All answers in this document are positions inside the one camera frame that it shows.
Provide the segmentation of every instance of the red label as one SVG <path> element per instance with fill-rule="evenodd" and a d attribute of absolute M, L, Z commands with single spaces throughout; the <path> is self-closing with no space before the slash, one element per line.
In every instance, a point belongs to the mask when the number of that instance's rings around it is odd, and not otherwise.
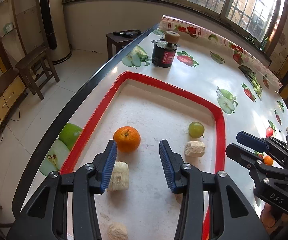
<path fill-rule="evenodd" d="M 164 52 L 164 56 L 162 58 L 162 63 L 164 64 L 170 64 L 173 62 L 173 59 L 175 57 L 176 51 L 166 51 Z"/>

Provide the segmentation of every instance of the drawer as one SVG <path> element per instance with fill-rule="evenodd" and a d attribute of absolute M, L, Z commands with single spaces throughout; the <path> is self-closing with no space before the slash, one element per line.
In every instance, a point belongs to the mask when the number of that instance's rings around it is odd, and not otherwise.
<path fill-rule="evenodd" d="M 17 76 L 0 97 L 0 122 L 3 121 L 14 102 L 26 89 L 24 83 Z"/>

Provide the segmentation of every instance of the green grape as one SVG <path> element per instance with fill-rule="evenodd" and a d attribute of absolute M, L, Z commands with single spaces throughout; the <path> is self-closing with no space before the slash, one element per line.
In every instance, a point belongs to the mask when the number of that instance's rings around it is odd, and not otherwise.
<path fill-rule="evenodd" d="M 205 131 L 205 128 L 200 122 L 192 122 L 188 126 L 189 135 L 193 138 L 199 138 L 203 136 L 204 131 Z"/>

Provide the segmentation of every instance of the small orange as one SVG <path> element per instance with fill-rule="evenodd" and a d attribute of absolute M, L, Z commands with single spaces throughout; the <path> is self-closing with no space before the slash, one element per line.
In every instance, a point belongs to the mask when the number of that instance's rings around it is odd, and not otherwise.
<path fill-rule="evenodd" d="M 268 155 L 266 155 L 266 156 L 264 157 L 264 163 L 265 163 L 266 165 L 272 166 L 273 163 L 274 163 L 274 160 L 273 160 L 271 157 L 269 157 Z"/>
<path fill-rule="evenodd" d="M 113 139 L 117 143 L 117 149 L 125 153 L 135 151 L 141 143 L 139 132 L 130 126 L 117 129 Z"/>

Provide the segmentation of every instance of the strawberry print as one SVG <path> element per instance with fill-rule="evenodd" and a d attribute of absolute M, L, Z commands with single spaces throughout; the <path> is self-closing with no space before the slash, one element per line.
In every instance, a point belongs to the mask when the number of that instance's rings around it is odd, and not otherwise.
<path fill-rule="evenodd" d="M 250 89 L 245 85 L 245 83 L 242 84 L 242 88 L 244 89 L 246 96 L 248 96 L 250 100 L 252 100 L 253 102 L 256 102 L 255 96 L 252 94 Z"/>
<path fill-rule="evenodd" d="M 182 27 L 181 25 L 175 25 L 175 30 L 179 32 L 186 32 L 186 28 Z"/>
<path fill-rule="evenodd" d="M 259 152 L 257 152 L 257 151 L 254 151 L 254 153 L 255 153 L 257 156 L 264 158 L 264 154 L 263 154 L 263 153 L 259 153 Z"/>
<path fill-rule="evenodd" d="M 268 84 L 268 80 L 267 80 L 267 74 L 263 76 L 263 83 L 267 88 L 269 88 L 269 84 Z"/>
<path fill-rule="evenodd" d="M 281 121 L 281 119 L 279 118 L 279 115 L 277 114 L 276 109 L 274 109 L 274 111 L 275 111 L 275 115 L 276 115 L 277 122 L 278 122 L 280 125 L 282 125 L 282 121 Z"/>
<path fill-rule="evenodd" d="M 197 28 L 188 26 L 188 27 L 187 27 L 187 31 L 188 31 L 189 34 L 194 34 L 194 35 L 196 35 Z"/>
<path fill-rule="evenodd" d="M 192 56 L 188 55 L 186 51 L 178 52 L 177 55 L 177 59 L 187 66 L 196 67 L 199 65 L 198 62 L 196 62 Z"/>
<path fill-rule="evenodd" d="M 244 63 L 242 59 L 243 49 L 233 43 L 229 43 L 228 47 L 234 50 L 233 59 L 237 62 L 238 65 L 242 65 Z"/>
<path fill-rule="evenodd" d="M 244 63 L 244 61 L 242 60 L 242 55 L 237 52 L 235 53 L 235 52 L 233 55 L 233 59 L 237 62 L 238 65 L 242 65 Z"/>
<path fill-rule="evenodd" d="M 239 52 L 243 53 L 243 49 L 242 49 L 241 47 L 239 47 L 239 46 L 236 46 L 236 47 L 237 47 L 237 50 L 238 50 Z"/>
<path fill-rule="evenodd" d="M 231 42 L 228 44 L 228 47 L 230 47 L 230 48 L 233 49 L 233 50 L 237 50 L 237 46 L 234 45 L 234 44 L 231 43 Z"/>

